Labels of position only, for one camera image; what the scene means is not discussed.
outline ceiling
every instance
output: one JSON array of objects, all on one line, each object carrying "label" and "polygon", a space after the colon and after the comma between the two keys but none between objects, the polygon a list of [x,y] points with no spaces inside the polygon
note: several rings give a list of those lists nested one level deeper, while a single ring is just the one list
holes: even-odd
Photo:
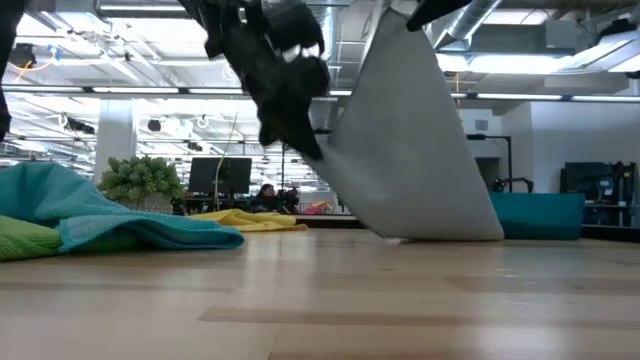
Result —
[{"label": "ceiling", "polygon": [[[367,40],[373,33],[374,18],[382,1],[376,0],[309,0],[314,15],[323,27],[328,43],[325,54],[330,67],[333,89],[351,89],[357,79],[364,57]],[[78,1],[79,9],[93,1]],[[521,24],[534,26],[550,18],[569,21],[597,19],[601,15],[627,9],[637,1],[613,0],[504,0],[485,21],[485,25]],[[9,67],[3,84],[77,85],[77,86],[170,86],[170,87],[238,87],[239,81],[224,59],[209,61],[203,49],[206,33],[190,19],[176,13],[175,0],[108,0],[99,1],[97,13],[85,11],[39,13],[30,12],[18,28],[19,43],[35,45],[38,71],[22,72]],[[393,5],[410,13],[414,1],[396,0]],[[114,11],[118,7],[140,7],[140,11]],[[589,43],[593,35],[588,28],[580,31],[580,40]],[[564,75],[561,81],[549,75],[487,74],[463,71],[447,73],[451,90],[508,93],[558,93],[568,89],[573,93],[615,93],[628,82],[624,75],[613,73]],[[255,156],[256,183],[277,183],[281,176],[281,149],[276,146],[262,149],[255,144],[259,122],[255,106],[248,100],[228,99],[138,99],[140,114],[140,154],[180,158],[182,173],[188,175],[189,157],[219,154],[224,144],[205,144],[203,152],[187,149],[184,143],[153,142],[154,139],[227,140],[229,134],[244,145],[232,144],[230,154]],[[61,114],[82,121],[99,130],[101,100],[82,97],[36,96],[34,94],[8,94],[9,107],[14,116],[12,132],[15,135],[51,138],[37,142],[13,142],[4,145],[5,159],[11,163],[35,156],[39,159],[55,158],[78,171],[91,176],[95,140],[72,141],[83,137],[65,130],[60,124]],[[342,102],[317,102],[311,117],[315,127],[327,127],[337,116]],[[496,102],[462,102],[462,107],[498,109]],[[148,130],[149,120],[161,120],[165,126],[160,132]],[[233,120],[236,126],[231,131]],[[292,163],[299,157],[286,154],[287,183],[308,181],[316,187],[318,182],[306,165]]]}]

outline ceiling duct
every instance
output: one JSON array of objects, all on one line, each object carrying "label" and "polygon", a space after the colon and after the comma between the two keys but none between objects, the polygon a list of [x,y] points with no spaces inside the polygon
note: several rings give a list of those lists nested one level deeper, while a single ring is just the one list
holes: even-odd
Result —
[{"label": "ceiling duct", "polygon": [[458,41],[470,43],[473,33],[501,2],[502,0],[474,0],[466,7],[434,21],[429,34],[431,43],[436,49]]}]

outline teal box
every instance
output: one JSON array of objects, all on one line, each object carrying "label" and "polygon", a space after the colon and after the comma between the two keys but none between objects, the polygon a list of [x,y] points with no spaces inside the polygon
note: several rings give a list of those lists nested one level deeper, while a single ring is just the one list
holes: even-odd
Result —
[{"label": "teal box", "polygon": [[491,193],[506,239],[578,240],[584,194]]}]

